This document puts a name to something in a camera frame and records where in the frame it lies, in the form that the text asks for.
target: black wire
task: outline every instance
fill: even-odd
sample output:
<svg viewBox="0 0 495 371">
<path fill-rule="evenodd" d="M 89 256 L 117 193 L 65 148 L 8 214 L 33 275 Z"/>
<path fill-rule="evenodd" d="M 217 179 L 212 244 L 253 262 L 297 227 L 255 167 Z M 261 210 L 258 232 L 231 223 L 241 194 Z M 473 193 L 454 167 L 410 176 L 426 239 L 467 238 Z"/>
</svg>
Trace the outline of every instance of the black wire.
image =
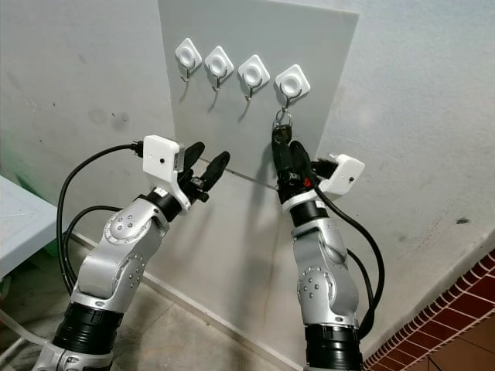
<svg viewBox="0 0 495 371">
<path fill-rule="evenodd" d="M 359 267 L 359 269 L 361 271 L 361 274 L 363 275 L 364 285 L 366 286 L 366 292 L 367 292 L 367 297 L 368 297 L 368 310 L 366 312 L 366 315 L 363 318 L 363 321 L 361 323 L 361 326 L 359 327 L 359 332 L 358 332 L 359 339 L 361 340 L 369 332 L 369 331 L 367 331 L 367 329 L 368 329 L 367 323 L 369 323 L 371 321 L 371 327 L 373 327 L 373 322 L 374 322 L 373 288 L 371 287 L 370 276 L 368 275 L 368 272 L 367 272 L 366 267 L 364 266 L 363 262 L 350 249 L 347 249 L 347 253 L 356 262 L 357 266 Z"/>
<path fill-rule="evenodd" d="M 83 216 L 85 216 L 86 214 L 91 213 L 93 211 L 97 211 L 97 210 L 106 210 L 106 211 L 117 212 L 117 211 L 120 211 L 121 209 L 118 207 L 105 206 L 105 205 L 96 205 L 96 206 L 88 207 L 87 209 L 84 209 L 83 211 L 78 213 L 76 215 L 76 217 L 74 219 L 72 219 L 72 222 L 70 222 L 70 224 L 67 227 L 67 230 L 65 232 L 65 236 L 63 237 L 62 249 L 63 249 L 64 256 L 67 256 L 67 260 L 65 261 L 65 265 L 66 265 L 65 268 L 67 271 L 67 275 L 69 275 L 70 279 L 74 282 L 74 284 L 77 281 L 77 275 L 74 272 L 74 269 L 72 268 L 72 264 L 70 263 L 70 259 L 69 259 L 70 235 L 72 234 L 72 231 L 73 231 L 74 227 L 76 226 L 77 222 L 79 222 L 79 220 L 81 220 L 83 218 Z"/>
<path fill-rule="evenodd" d="M 81 162 L 70 174 L 67 176 L 65 179 L 65 182 L 62 185 L 62 189 L 60 190 L 60 196 L 59 196 L 59 202 L 57 204 L 57 211 L 56 211 L 56 245 L 57 245 L 57 250 L 59 254 L 59 265 L 60 265 L 60 271 L 62 273 L 62 279 L 63 283 L 65 284 L 65 287 L 69 294 L 72 293 L 73 287 L 75 285 L 75 281 L 73 281 L 73 277 L 69 276 L 67 274 L 67 265 L 70 265 L 69 262 L 69 256 L 66 255 L 63 251 L 63 236 L 62 236 L 62 214 L 63 214 L 63 203 L 65 201 L 65 195 L 67 193 L 67 188 L 69 187 L 70 182 L 76 176 L 76 174 L 83 169 L 85 166 L 89 165 L 91 162 L 94 160 L 105 156 L 109 153 L 120 151 L 123 149 L 135 149 L 136 144 L 130 144 L 130 145 L 118 145 L 115 147 L 111 147 L 108 149 L 105 149 L 101 152 L 98 152 L 96 155 L 92 155 L 89 157 L 87 160 Z"/>
<path fill-rule="evenodd" d="M 331 209 L 337 216 L 339 216 L 343 221 L 351 225 L 354 229 L 356 229 L 359 233 L 363 235 L 363 237 L 368 241 L 371 245 L 371 249 L 373 250 L 374 256 L 377 259 L 378 265 L 378 283 L 377 290 L 375 291 L 375 295 L 373 298 L 373 306 L 368 308 L 366 315 L 364 316 L 364 320 L 360 326 L 360 335 L 362 337 L 366 336 L 373 327 L 374 323 L 374 310 L 377 308 L 378 303 L 380 303 L 381 295 L 383 294 L 384 284 L 385 284 L 385 265 L 384 259 L 381 256 L 380 247 L 378 247 L 374 238 L 371 234 L 360 225 L 356 220 L 345 214 L 344 211 L 339 209 L 326 195 L 323 191 L 316 185 L 316 177 L 313 172 L 307 171 L 307 176 L 309 180 L 314 185 L 313 189 L 315 190 L 318 197 Z"/>
<path fill-rule="evenodd" d="M 428 356 L 428 361 L 432 361 L 433 366 L 435 366 L 439 371 L 443 371 L 439 365 L 436 364 L 436 362 L 432 359 L 432 357 Z"/>
</svg>

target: adhesive wall hook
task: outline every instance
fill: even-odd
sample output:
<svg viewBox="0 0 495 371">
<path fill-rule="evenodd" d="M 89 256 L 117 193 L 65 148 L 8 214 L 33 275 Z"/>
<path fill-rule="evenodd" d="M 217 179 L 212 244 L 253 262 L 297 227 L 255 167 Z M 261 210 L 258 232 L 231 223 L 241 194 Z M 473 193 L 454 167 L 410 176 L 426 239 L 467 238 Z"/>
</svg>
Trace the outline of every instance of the adhesive wall hook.
<svg viewBox="0 0 495 371">
<path fill-rule="evenodd" d="M 189 78 L 191 77 L 191 73 L 200 66 L 203 62 L 200 53 L 197 51 L 191 39 L 186 38 L 184 41 L 177 46 L 176 49 L 176 58 L 179 61 L 180 65 L 186 69 L 186 77 L 182 74 L 180 78 L 185 83 L 189 82 Z"/>
<path fill-rule="evenodd" d="M 261 89 L 270 80 L 270 73 L 256 54 L 242 63 L 237 72 L 249 89 L 249 94 L 244 95 L 248 102 L 252 99 L 254 91 Z"/>
<path fill-rule="evenodd" d="M 284 112 L 288 110 L 288 106 L 291 102 L 301 98 L 311 89 L 306 75 L 302 72 L 301 67 L 298 64 L 295 64 L 280 73 L 275 78 L 275 82 L 280 93 L 282 93 L 285 98 L 285 103 L 282 106 L 282 111 Z"/>
<path fill-rule="evenodd" d="M 215 78 L 216 83 L 215 85 L 212 85 L 211 88 L 217 93 L 223 80 L 229 77 L 234 71 L 234 65 L 221 46 L 217 46 L 213 49 L 213 51 L 204 59 L 204 63 Z"/>
</svg>

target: silver arm segment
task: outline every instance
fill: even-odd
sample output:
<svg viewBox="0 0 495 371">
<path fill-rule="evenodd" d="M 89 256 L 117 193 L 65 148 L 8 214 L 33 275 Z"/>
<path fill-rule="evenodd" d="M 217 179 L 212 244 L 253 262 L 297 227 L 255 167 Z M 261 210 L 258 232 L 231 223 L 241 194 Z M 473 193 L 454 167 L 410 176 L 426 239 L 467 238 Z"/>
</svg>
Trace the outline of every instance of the silver arm segment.
<svg viewBox="0 0 495 371">
<path fill-rule="evenodd" d="M 84 259 L 70 300 L 88 307 L 125 313 L 148 260 L 160 247 L 169 224 L 145 199 L 115 213 L 100 243 Z"/>
<path fill-rule="evenodd" d="M 314 220 L 295 228 L 292 236 L 304 324 L 358 328 L 359 293 L 347 269 L 347 252 L 335 222 Z"/>
<path fill-rule="evenodd" d="M 70 297 L 95 310 L 125 313 L 169 224 L 151 202 L 137 198 L 107 222 L 100 243 L 86 256 Z M 32 371 L 107 370 L 113 353 L 86 354 L 46 343 Z"/>
</svg>

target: key ring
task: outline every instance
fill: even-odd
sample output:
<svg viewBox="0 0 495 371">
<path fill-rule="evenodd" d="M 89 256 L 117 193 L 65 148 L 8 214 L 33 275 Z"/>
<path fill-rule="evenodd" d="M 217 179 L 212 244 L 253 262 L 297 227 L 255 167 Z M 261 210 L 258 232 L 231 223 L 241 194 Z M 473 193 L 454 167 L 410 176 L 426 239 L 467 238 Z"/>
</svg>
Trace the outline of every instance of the key ring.
<svg viewBox="0 0 495 371">
<path fill-rule="evenodd" d="M 273 128 L 282 125 L 281 122 L 285 116 L 288 117 L 288 126 L 292 127 L 292 115 L 287 110 L 281 108 L 275 114 L 275 119 L 273 120 Z"/>
</svg>

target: wall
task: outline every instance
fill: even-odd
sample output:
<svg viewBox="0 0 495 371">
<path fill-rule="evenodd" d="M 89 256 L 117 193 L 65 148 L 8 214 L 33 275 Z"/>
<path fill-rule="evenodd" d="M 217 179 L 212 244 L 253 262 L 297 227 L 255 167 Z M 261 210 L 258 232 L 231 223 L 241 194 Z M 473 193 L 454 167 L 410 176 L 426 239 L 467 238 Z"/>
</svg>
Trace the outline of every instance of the wall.
<svg viewBox="0 0 495 371">
<path fill-rule="evenodd" d="M 369 355 L 490 249 L 495 10 L 490 1 L 310 3 L 360 12 L 318 153 L 367 164 L 339 205 L 384 251 L 387 286 L 363 342 Z M 145 134 L 173 135 L 155 2 L 0 4 L 2 173 L 54 203 L 82 158 Z M 138 159 L 114 155 L 74 182 L 67 216 L 146 190 Z M 174 223 L 149 272 L 302 364 L 290 225 L 276 195 L 227 174 L 211 196 Z M 87 218 L 79 231 L 99 239 L 106 217 Z M 341 230 L 376 279 L 365 242 Z"/>
</svg>

